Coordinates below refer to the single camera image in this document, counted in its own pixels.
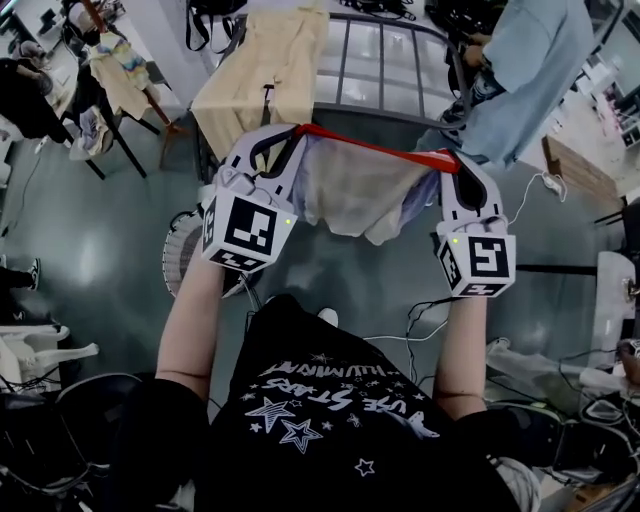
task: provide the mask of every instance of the black bag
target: black bag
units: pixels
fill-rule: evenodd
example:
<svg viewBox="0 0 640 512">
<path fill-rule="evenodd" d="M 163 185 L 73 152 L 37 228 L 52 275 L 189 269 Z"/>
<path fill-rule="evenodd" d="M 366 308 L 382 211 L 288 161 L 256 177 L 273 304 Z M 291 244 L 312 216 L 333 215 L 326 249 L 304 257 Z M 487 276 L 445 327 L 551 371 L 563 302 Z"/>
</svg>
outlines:
<svg viewBox="0 0 640 512">
<path fill-rule="evenodd" d="M 209 42 L 209 32 L 202 23 L 202 16 L 209 16 L 209 29 L 213 34 L 213 18 L 214 16 L 223 16 L 222 25 L 229 39 L 233 35 L 233 23 L 230 18 L 224 17 L 236 12 L 240 7 L 245 5 L 247 0 L 188 0 L 187 1 L 187 48 L 194 52 L 202 50 Z M 197 48 L 191 48 L 191 21 L 202 36 L 204 42 Z"/>
</svg>

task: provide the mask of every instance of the gray floor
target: gray floor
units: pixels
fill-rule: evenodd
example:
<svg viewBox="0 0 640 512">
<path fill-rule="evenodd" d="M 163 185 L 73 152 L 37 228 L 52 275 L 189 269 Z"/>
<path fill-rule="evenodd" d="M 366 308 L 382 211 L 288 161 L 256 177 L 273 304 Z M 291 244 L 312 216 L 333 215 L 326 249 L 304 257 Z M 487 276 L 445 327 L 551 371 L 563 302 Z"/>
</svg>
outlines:
<svg viewBox="0 0 640 512">
<path fill-rule="evenodd" d="M 357 120 L 352 124 L 349 134 L 401 149 L 410 149 L 417 138 L 415 129 L 388 130 Z M 70 162 L 67 149 L 50 144 L 29 183 L 22 212 L 25 183 L 38 161 L 35 144 L 16 145 L 11 158 L 14 171 L 2 214 L 2 226 L 11 229 L 1 241 L 3 250 L 10 266 L 26 267 L 39 256 L 43 268 L 41 289 L 16 296 L 34 316 L 50 312 L 67 325 L 74 345 L 100 345 L 99 356 L 83 363 L 82 375 L 153 370 L 172 304 L 162 278 L 162 247 L 169 221 L 194 207 L 198 187 L 189 140 L 176 143 L 166 168 L 159 170 L 161 139 L 128 119 L 122 131 L 149 173 L 146 180 L 117 146 L 96 160 L 107 174 L 100 181 L 83 163 Z M 531 173 L 519 164 L 511 173 L 495 176 L 508 215 L 520 204 Z M 575 190 L 561 204 L 540 182 L 534 184 L 512 227 L 518 262 L 594 265 L 599 251 L 621 245 L 618 227 L 593 227 L 592 220 L 605 213 Z M 432 207 L 382 247 L 299 223 L 258 292 L 263 300 L 291 292 L 311 311 L 331 306 L 342 328 L 363 337 L 402 335 L 414 303 L 448 293 L 430 238 L 439 219 L 439 208 Z M 594 300 L 593 278 L 519 273 L 516 284 L 491 302 L 488 336 L 506 336 L 520 351 L 554 358 L 584 350 L 590 343 Z M 226 399 L 248 307 L 246 295 L 223 305 L 212 385 L 219 402 Z M 427 334 L 446 315 L 446 306 L 429 311 L 412 334 Z M 437 335 L 415 344 L 419 376 L 433 372 L 441 340 Z M 408 371 L 403 342 L 376 344 Z M 430 386 L 426 381 L 423 388 Z"/>
</svg>

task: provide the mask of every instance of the sneaker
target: sneaker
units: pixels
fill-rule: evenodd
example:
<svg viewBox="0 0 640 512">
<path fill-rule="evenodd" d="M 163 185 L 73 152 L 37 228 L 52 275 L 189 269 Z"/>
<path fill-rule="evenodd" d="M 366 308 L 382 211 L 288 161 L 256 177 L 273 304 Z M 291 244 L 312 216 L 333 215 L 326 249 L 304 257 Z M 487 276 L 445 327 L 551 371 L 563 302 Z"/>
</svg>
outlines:
<svg viewBox="0 0 640 512">
<path fill-rule="evenodd" d="M 33 260 L 31 268 L 27 270 L 27 272 L 31 274 L 31 278 L 33 279 L 33 284 L 29 287 L 29 290 L 35 291 L 38 289 L 38 285 L 40 284 L 40 258 Z"/>
<path fill-rule="evenodd" d="M 338 313 L 336 313 L 335 309 L 324 308 L 318 313 L 318 318 L 321 318 L 334 327 L 338 327 Z"/>
</svg>

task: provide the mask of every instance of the light blue shirt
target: light blue shirt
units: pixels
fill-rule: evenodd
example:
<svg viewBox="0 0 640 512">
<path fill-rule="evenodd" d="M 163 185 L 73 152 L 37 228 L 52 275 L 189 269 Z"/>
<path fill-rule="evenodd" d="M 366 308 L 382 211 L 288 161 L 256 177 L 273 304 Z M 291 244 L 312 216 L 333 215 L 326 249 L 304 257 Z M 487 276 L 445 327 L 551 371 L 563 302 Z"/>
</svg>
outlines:
<svg viewBox="0 0 640 512">
<path fill-rule="evenodd" d="M 485 58 L 507 92 L 477 105 L 462 151 L 509 165 L 560 103 L 594 48 L 584 0 L 510 0 Z"/>
</svg>

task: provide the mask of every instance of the fan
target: fan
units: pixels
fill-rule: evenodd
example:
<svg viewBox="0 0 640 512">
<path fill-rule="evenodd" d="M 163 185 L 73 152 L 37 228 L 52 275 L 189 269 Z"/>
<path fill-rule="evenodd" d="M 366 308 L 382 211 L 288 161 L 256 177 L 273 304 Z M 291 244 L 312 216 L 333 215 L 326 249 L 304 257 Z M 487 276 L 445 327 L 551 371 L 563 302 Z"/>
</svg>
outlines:
<svg viewBox="0 0 640 512">
<path fill-rule="evenodd" d="M 202 219 L 197 210 L 180 212 L 169 223 L 169 233 L 162 251 L 162 273 L 167 289 L 174 297 L 178 295 L 201 234 Z M 240 293 L 244 287 L 244 279 L 248 281 L 247 286 L 253 286 L 261 275 L 262 272 L 249 275 L 246 272 L 226 269 L 222 298 L 225 299 Z"/>
</svg>

